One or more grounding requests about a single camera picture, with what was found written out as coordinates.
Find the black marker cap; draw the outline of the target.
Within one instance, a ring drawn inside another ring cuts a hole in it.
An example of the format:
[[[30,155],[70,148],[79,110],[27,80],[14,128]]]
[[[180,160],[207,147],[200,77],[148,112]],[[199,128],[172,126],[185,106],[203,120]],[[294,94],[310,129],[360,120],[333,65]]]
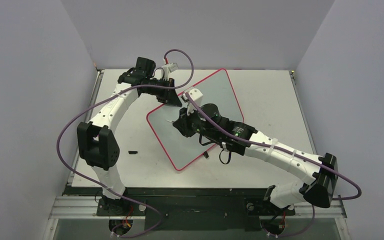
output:
[[[128,151],[128,154],[129,154],[129,155],[136,155],[136,154],[138,154],[138,151],[135,151],[135,150],[129,150],[129,151]]]

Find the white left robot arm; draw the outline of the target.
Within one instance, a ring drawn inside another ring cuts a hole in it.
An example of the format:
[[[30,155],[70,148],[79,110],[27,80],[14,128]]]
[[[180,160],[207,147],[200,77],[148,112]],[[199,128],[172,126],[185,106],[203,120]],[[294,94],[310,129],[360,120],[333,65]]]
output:
[[[182,106],[176,91],[175,80],[170,74],[179,67],[167,62],[162,66],[162,77],[153,76],[154,61],[138,57],[136,66],[121,74],[108,101],[89,122],[80,122],[77,126],[79,156],[85,160],[104,185],[102,193],[111,199],[109,208],[116,215],[123,215],[129,209],[129,201],[122,197],[126,187],[122,183],[116,163],[120,156],[120,147],[114,136],[122,117],[129,107],[142,94],[155,96],[163,104]]]

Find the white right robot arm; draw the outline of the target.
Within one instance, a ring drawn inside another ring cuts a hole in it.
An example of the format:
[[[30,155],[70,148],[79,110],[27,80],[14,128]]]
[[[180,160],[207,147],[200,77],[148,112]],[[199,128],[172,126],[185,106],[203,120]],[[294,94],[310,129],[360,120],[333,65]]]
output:
[[[198,134],[201,145],[204,144],[201,139],[206,138],[209,144],[216,144],[229,154],[260,159],[298,178],[296,182],[272,185],[267,189],[262,199],[262,207],[267,213],[274,214],[279,209],[303,202],[319,208],[331,206],[338,178],[327,169],[336,169],[334,155],[326,153],[320,156],[298,151],[248,124],[221,116],[213,103],[203,105],[201,110],[217,126],[197,110],[189,113],[186,107],[180,109],[179,117],[172,126],[187,138]]]

